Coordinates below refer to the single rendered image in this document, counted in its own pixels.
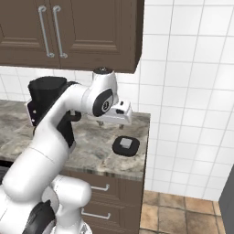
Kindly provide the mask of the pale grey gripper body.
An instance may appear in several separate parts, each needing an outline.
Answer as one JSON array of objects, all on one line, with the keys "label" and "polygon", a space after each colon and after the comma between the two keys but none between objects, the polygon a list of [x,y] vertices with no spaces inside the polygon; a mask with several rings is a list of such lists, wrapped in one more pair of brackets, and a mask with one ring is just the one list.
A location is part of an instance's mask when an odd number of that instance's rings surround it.
[{"label": "pale grey gripper body", "polygon": [[110,108],[108,112],[103,114],[101,117],[94,117],[88,115],[89,120],[98,122],[110,122],[115,124],[131,125],[132,124],[132,109],[129,108],[127,111],[121,109]]}]

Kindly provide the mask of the brown drawer front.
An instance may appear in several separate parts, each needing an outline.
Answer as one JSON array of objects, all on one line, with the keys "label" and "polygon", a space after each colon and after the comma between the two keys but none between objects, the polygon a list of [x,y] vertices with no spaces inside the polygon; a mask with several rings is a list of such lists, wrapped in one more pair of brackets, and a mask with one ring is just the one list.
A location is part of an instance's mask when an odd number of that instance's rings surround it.
[{"label": "brown drawer front", "polygon": [[88,213],[102,216],[112,214],[108,220],[82,215],[83,220],[90,226],[92,234],[139,233],[141,207],[138,205],[92,200],[84,209]]},{"label": "brown drawer front", "polygon": [[139,205],[142,202],[142,182],[69,170],[62,170],[60,173],[63,176],[70,176],[84,180],[91,186],[104,187],[106,184],[110,185],[109,190],[106,192],[92,189],[92,200],[119,202],[126,205]]}]

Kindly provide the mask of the grey fridge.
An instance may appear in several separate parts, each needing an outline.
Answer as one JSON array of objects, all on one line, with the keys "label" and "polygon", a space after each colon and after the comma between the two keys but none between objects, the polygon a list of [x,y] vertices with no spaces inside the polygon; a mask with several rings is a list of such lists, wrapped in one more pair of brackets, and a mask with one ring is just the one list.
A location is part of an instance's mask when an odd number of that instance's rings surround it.
[{"label": "grey fridge", "polygon": [[219,208],[226,234],[234,234],[234,174],[230,173],[219,198]]}]

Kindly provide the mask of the brown wall cupboard door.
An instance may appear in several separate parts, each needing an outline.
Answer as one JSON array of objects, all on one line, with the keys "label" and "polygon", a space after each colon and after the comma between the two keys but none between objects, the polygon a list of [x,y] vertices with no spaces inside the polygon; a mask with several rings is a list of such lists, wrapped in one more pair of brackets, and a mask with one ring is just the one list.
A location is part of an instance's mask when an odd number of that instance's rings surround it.
[{"label": "brown wall cupboard door", "polygon": [[50,0],[59,5],[63,69],[134,73],[142,55],[144,0]]},{"label": "brown wall cupboard door", "polygon": [[[43,13],[48,48],[55,54],[48,58],[39,21]],[[50,0],[0,0],[0,66],[58,69],[59,49],[53,27]]]}]

